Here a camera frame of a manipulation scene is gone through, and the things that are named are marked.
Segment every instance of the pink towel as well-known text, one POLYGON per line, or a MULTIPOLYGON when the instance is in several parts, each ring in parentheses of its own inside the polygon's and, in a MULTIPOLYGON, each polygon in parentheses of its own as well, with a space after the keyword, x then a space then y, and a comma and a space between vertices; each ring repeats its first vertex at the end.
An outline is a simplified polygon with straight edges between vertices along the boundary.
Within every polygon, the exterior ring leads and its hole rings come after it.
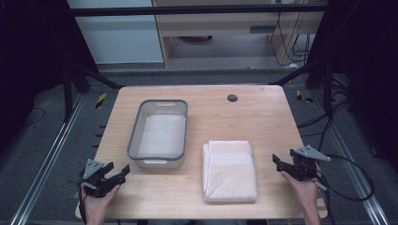
POLYGON ((203 148, 203 189, 207 202, 254 202, 257 180, 247 141, 209 141, 203 148))

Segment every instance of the table top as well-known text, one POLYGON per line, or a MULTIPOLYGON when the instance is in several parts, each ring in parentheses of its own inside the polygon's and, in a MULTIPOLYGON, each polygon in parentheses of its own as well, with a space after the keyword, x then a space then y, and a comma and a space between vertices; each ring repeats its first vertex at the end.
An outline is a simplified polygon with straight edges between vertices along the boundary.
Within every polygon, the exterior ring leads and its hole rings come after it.
MULTIPOLYGON (((276 172, 272 154, 292 163, 290 148, 303 146, 284 91, 273 85, 142 86, 119 91, 95 160, 113 162, 110 177, 130 164, 108 218, 302 218, 292 188, 276 172), (237 101, 227 97, 236 95, 237 101), (177 169, 141 169, 127 149, 139 105, 147 99, 188 103, 186 153, 177 169), (258 200, 255 203, 205 202, 203 144, 245 140, 253 150, 258 200)), ((320 217, 327 214, 318 201, 320 217)))

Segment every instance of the white wall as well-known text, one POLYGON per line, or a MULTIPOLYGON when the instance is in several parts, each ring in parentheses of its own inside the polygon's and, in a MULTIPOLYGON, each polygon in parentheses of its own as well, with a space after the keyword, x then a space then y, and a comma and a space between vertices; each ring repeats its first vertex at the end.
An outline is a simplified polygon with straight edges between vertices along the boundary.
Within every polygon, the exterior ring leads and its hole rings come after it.
MULTIPOLYGON (((152 7, 151 0, 68 0, 71 8, 152 7)), ((97 64, 163 62, 155 17, 76 17, 97 64)))

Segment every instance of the human arm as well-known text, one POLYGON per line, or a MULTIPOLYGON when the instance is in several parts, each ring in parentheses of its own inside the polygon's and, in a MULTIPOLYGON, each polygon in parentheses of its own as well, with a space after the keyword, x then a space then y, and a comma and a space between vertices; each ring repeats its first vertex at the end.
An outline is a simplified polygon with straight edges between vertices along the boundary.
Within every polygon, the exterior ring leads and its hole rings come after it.
POLYGON ((108 212, 109 205, 112 199, 120 190, 120 185, 115 186, 102 198, 94 198, 87 196, 85 188, 82 185, 82 196, 84 198, 85 219, 87 225, 102 225, 105 221, 106 213, 108 212))
POLYGON ((289 173, 282 171, 281 175, 292 186, 296 198, 301 205, 304 213, 306 225, 319 225, 320 218, 316 209, 318 198, 318 187, 314 181, 298 181, 289 173))

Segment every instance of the plastic bin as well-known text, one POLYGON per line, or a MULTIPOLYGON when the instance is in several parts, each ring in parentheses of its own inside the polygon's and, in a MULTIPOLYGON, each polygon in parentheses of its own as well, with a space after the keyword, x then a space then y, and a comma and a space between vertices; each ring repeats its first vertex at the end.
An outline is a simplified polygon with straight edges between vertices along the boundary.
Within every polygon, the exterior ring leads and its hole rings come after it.
POLYGON ((178 168, 183 164, 187 102, 149 99, 141 103, 128 155, 142 168, 178 168))

